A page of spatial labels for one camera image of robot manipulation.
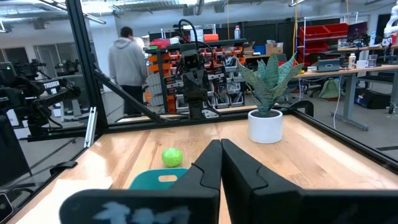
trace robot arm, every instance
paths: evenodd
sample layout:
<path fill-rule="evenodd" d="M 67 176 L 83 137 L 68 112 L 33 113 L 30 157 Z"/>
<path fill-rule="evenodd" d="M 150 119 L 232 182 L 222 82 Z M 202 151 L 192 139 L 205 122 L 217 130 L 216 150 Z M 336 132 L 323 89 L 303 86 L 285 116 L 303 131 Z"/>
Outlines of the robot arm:
<path fill-rule="evenodd" d="M 398 26 L 392 26 L 396 20 L 398 20 L 398 1 L 391 10 L 390 21 L 388 21 L 387 26 L 384 29 L 384 38 L 390 38 L 393 32 L 398 32 Z"/>

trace blue box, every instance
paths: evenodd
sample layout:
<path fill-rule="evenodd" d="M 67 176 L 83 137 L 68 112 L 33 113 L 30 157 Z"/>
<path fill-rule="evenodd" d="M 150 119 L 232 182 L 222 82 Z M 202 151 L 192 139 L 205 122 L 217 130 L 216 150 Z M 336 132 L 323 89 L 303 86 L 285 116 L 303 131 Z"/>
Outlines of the blue box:
<path fill-rule="evenodd" d="M 266 54 L 266 46 L 265 45 L 255 45 L 253 49 L 254 49 L 254 52 L 260 52 L 260 54 L 262 54 L 262 55 Z"/>

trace ceiling light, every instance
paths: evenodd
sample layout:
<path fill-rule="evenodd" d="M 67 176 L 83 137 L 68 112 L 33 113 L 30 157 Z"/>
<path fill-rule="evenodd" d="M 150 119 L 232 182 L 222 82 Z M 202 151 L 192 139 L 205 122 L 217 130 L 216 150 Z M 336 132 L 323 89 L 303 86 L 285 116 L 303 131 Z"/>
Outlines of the ceiling light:
<path fill-rule="evenodd" d="M 301 2 L 304 2 L 304 1 L 305 1 L 305 0 L 298 0 L 298 1 L 296 2 L 296 0 L 292 0 L 292 3 L 289 4 L 289 7 L 293 7 L 293 6 L 296 5 L 296 3 L 297 3 L 297 4 L 300 4 Z"/>
<path fill-rule="evenodd" d="M 57 1 L 53 1 L 53 0 L 39 0 L 39 1 L 44 2 L 44 3 L 46 3 L 46 4 L 50 5 L 50 6 L 57 7 L 59 9 L 65 10 L 65 11 L 67 10 L 67 6 L 65 4 L 62 4 L 62 3 L 57 2 Z M 87 18 L 87 19 L 89 19 L 91 21 L 97 22 L 97 23 L 102 24 L 102 25 L 106 24 L 105 21 L 102 21 L 101 19 L 98 19 L 97 17 L 94 17 L 92 15 L 89 15 L 89 14 L 86 14 L 86 13 L 83 13 L 83 15 L 84 15 L 85 18 Z"/>
<path fill-rule="evenodd" d="M 105 21 L 103 21 L 103 20 L 101 20 L 101 19 L 98 19 L 98 18 L 95 17 L 95 16 L 92 16 L 92 15 L 89 15 L 89 14 L 85 14 L 85 13 L 83 13 L 83 15 L 84 15 L 84 17 L 85 17 L 86 19 L 89 19 L 89 20 L 91 20 L 91 21 L 97 22 L 97 23 L 102 24 L 102 25 L 106 24 Z"/>

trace green ball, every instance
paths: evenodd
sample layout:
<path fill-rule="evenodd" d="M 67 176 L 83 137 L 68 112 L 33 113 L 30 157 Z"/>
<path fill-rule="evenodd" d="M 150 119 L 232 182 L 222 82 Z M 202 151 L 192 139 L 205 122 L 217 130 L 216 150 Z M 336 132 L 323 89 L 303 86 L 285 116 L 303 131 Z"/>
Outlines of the green ball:
<path fill-rule="evenodd" d="M 182 152 L 174 147 L 163 150 L 162 153 L 163 163 L 168 167 L 175 167 L 182 162 Z"/>

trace white robot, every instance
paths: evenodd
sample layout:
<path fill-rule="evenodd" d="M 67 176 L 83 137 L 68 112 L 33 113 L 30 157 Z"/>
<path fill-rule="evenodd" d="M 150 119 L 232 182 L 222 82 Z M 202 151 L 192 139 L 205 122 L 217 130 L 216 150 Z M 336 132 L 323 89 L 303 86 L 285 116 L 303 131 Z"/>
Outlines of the white robot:
<path fill-rule="evenodd" d="M 386 28 L 384 29 L 383 46 L 387 46 L 391 43 L 391 35 L 394 32 L 398 32 L 398 26 L 392 26 L 392 24 L 398 20 L 398 1 L 397 4 L 391 10 L 391 18 L 388 21 Z"/>

